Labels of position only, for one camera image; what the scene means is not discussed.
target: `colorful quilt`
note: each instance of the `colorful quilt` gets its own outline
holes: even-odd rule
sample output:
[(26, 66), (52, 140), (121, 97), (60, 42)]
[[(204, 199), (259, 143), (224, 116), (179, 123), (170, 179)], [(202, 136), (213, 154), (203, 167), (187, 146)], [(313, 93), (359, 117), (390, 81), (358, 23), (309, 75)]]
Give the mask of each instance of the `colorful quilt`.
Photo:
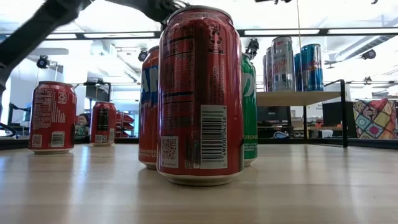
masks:
[(356, 133), (360, 139), (396, 139), (396, 103), (387, 99), (354, 102)]

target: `wooden table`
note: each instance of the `wooden table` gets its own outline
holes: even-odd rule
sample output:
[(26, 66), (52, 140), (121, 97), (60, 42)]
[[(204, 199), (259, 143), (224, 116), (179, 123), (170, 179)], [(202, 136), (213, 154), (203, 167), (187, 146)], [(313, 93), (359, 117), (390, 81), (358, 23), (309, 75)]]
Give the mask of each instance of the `wooden table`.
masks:
[(398, 152), (261, 145), (233, 183), (183, 187), (137, 161), (137, 145), (35, 156), (0, 151), (0, 222), (398, 223)]

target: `blue soda can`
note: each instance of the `blue soda can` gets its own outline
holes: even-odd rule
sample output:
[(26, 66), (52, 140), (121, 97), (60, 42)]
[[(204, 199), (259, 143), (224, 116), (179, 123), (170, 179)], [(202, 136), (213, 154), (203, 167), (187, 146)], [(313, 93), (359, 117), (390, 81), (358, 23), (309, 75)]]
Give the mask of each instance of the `blue soda can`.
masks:
[(303, 76), (301, 72), (301, 54), (294, 55), (294, 72), (296, 76), (296, 91), (303, 91)]
[(301, 48), (304, 91), (323, 91), (321, 45), (309, 44)]

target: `soda can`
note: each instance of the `soda can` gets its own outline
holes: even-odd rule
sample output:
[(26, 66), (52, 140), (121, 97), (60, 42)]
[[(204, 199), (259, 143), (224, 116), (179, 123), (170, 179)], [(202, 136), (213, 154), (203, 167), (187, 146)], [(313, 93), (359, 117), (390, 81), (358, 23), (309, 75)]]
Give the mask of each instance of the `soda can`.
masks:
[(33, 92), (29, 149), (35, 154), (67, 153), (75, 145), (76, 93), (60, 82), (39, 82)]
[(242, 54), (242, 84), (244, 166), (250, 166), (257, 158), (256, 69), (245, 53)]
[(263, 73), (263, 84), (264, 92), (268, 91), (268, 78), (267, 78), (267, 55), (262, 56), (262, 73)]
[(159, 46), (148, 51), (142, 64), (141, 78), (138, 160), (147, 168), (156, 169)]
[(310, 44), (301, 48), (304, 91), (323, 91), (321, 45)]
[(171, 15), (160, 38), (157, 170), (184, 185), (221, 185), (244, 168), (241, 42), (207, 6)]
[(274, 91), (295, 91), (292, 38), (277, 37), (272, 41), (272, 76)]
[(303, 91), (303, 76), (301, 72), (301, 54), (294, 55), (294, 72), (296, 76), (296, 91)]
[(91, 115), (90, 143), (109, 146), (114, 143), (116, 107), (114, 103), (97, 101)]
[(266, 54), (266, 74), (267, 77), (267, 91), (272, 92), (274, 91), (274, 79), (272, 76), (272, 49), (269, 47), (267, 49), (267, 54)]

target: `wooden shelf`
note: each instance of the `wooden shelf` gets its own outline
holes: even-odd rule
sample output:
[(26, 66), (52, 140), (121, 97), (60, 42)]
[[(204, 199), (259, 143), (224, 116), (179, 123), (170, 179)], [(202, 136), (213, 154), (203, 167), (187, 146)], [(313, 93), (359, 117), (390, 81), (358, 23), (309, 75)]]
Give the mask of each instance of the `wooden shelf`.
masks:
[(258, 106), (308, 106), (340, 97), (338, 91), (277, 91), (257, 93)]

